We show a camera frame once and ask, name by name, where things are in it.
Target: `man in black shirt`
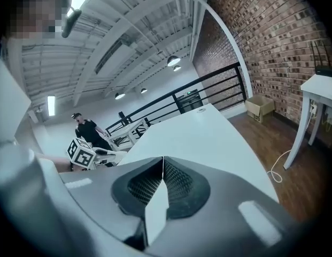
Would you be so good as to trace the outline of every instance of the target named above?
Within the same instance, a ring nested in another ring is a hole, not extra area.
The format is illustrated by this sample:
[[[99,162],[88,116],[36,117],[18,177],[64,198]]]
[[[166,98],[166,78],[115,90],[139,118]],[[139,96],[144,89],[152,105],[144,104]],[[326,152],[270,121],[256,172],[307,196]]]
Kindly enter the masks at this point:
[[[78,123],[75,129],[75,134],[78,138],[83,137],[85,141],[91,143],[93,147],[112,150],[109,143],[99,135],[99,133],[104,136],[108,136],[108,134],[97,126],[95,122],[84,119],[80,113],[73,114],[72,118]]]

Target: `white cube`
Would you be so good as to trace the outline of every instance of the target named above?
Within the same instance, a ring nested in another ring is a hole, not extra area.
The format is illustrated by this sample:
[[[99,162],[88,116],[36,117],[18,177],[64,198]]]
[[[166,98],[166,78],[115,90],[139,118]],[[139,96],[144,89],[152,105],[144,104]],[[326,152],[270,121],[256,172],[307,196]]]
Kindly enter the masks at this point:
[[[96,153],[86,141],[74,138],[67,149],[67,154],[73,164],[89,169],[96,158]]]

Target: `cardboard box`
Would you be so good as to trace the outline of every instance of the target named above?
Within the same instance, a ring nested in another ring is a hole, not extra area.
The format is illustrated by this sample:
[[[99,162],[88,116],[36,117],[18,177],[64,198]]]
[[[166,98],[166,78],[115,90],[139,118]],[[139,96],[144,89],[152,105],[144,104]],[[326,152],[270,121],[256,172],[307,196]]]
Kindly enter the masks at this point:
[[[261,95],[255,95],[246,99],[245,106],[247,114],[256,121],[262,123],[265,118],[271,116],[271,112],[275,109],[274,101]]]

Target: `black t-shirt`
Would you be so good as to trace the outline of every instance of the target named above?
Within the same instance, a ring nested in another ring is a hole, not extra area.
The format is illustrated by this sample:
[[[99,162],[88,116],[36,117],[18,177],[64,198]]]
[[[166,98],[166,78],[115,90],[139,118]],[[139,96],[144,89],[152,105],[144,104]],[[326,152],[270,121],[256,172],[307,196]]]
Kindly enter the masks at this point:
[[[78,124],[75,129],[75,134],[78,138],[83,136],[86,142],[94,144],[102,138],[96,131],[96,126],[95,122],[85,119],[83,124]]]

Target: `white desk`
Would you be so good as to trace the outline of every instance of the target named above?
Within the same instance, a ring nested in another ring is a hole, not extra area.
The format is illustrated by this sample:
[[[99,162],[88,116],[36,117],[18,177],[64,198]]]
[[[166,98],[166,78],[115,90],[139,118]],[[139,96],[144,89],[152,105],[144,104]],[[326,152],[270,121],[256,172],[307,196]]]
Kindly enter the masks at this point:
[[[139,121],[136,121],[136,122],[133,122],[131,124],[128,124],[128,125],[124,126],[123,128],[121,128],[121,129],[119,129],[117,131],[114,131],[112,133],[112,135],[109,137],[109,141],[112,144],[115,144],[114,143],[115,139],[122,138],[122,137],[127,137],[128,140],[134,145],[134,144],[136,144],[137,140],[133,136],[133,132],[134,132],[134,130],[136,130],[141,125],[143,125],[143,127],[145,128],[145,130],[148,129],[148,126],[147,126],[145,120],[141,119]]]
[[[279,201],[248,143],[211,104],[152,125],[119,165],[157,156],[182,158],[231,172]]]
[[[303,107],[301,111],[300,124],[291,152],[289,153],[289,156],[283,166],[285,169],[288,169],[292,165],[292,162],[303,141],[310,115],[310,101],[313,100],[318,104],[315,124],[311,138],[308,142],[310,145],[312,145],[314,141],[316,132],[321,122],[323,105],[325,104],[332,108],[332,77],[315,74],[304,82],[300,88],[303,91]]]

